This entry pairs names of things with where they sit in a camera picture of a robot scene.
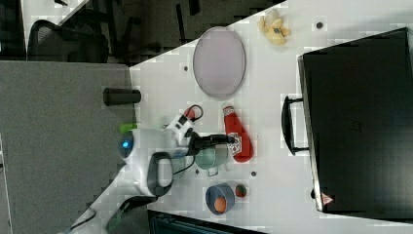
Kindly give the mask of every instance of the black cylinder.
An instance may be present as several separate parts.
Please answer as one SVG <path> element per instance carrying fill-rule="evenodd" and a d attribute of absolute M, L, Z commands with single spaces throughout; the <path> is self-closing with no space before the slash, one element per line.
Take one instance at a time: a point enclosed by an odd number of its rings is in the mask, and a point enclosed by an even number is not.
<path fill-rule="evenodd" d="M 103 102 L 106 106 L 138 103 L 141 100 L 139 90 L 106 88 Z"/>

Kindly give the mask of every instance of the white robot body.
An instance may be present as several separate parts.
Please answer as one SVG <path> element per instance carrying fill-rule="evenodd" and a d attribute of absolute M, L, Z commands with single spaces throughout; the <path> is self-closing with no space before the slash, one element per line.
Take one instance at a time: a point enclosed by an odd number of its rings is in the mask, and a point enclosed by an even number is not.
<path fill-rule="evenodd" d="M 126 165 L 66 233 L 107 233 L 107 222 L 129 198 L 167 194 L 173 178 L 171 158 L 186 155 L 190 141 L 186 133 L 192 132 L 193 126 L 192 121 L 178 115 L 164 130 L 131 130 L 133 147 L 125 155 Z"/>

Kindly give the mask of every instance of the sticker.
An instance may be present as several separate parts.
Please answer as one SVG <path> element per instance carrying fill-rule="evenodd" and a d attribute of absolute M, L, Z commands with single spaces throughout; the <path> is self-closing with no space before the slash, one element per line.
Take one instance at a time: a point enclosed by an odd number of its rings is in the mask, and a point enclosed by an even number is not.
<path fill-rule="evenodd" d="M 241 151 L 243 150 L 241 145 L 242 138 L 238 136 L 237 133 L 230 133 L 228 134 L 228 136 L 233 137 L 235 139 L 234 143 L 228 144 L 228 148 L 230 149 L 231 154 L 234 156 L 241 153 Z"/>
<path fill-rule="evenodd" d="M 322 198 L 322 203 L 323 203 L 324 205 L 328 205 L 328 204 L 334 202 L 334 199 L 328 197 L 327 195 L 325 195 L 325 194 L 323 194 L 323 193 L 321 193 L 321 198 Z"/>

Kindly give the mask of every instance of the red warning label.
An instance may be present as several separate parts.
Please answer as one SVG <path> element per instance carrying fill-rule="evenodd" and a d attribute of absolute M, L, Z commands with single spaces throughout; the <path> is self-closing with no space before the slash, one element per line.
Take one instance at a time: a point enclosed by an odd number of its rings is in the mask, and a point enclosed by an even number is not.
<path fill-rule="evenodd" d="M 322 198 L 322 203 L 324 205 L 328 205 L 328 204 L 334 202 L 334 199 L 332 199 L 331 197 L 329 197 L 329 196 L 327 196 L 323 193 L 321 193 L 321 198 Z"/>

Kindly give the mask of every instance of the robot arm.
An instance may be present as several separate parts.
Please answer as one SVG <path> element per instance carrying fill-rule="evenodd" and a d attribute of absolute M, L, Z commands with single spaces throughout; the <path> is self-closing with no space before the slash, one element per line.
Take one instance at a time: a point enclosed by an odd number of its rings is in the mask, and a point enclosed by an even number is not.
<path fill-rule="evenodd" d="M 216 144 L 233 142 L 225 135 L 200 137 L 193 122 L 176 116 L 164 130 L 135 129 L 123 143 L 126 165 L 112 183 L 66 231 L 70 234 L 107 234 L 106 225 L 122 204 L 134 196 L 161 197 L 172 186 L 172 158 L 193 156 Z"/>

